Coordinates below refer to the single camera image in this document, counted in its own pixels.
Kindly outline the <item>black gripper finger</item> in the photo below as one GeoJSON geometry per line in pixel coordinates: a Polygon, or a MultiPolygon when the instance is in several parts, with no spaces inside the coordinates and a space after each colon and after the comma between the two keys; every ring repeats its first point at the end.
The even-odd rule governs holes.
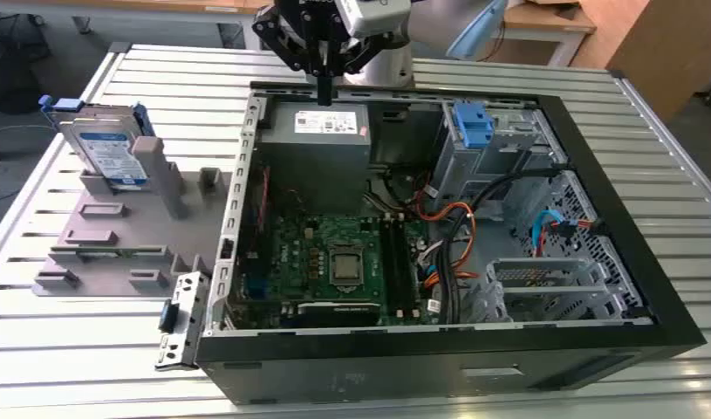
{"type": "Polygon", "coordinates": [[[327,77],[323,75],[323,63],[319,46],[315,41],[297,41],[283,27],[284,18],[276,6],[264,6],[257,10],[252,21],[252,31],[261,43],[295,72],[304,72],[316,84],[316,103],[327,106],[327,77]]]}
{"type": "Polygon", "coordinates": [[[324,63],[324,105],[332,104],[335,89],[333,79],[344,73],[353,74],[375,58],[391,42],[391,33],[365,37],[355,46],[341,50],[341,42],[331,38],[327,41],[324,63]]]}

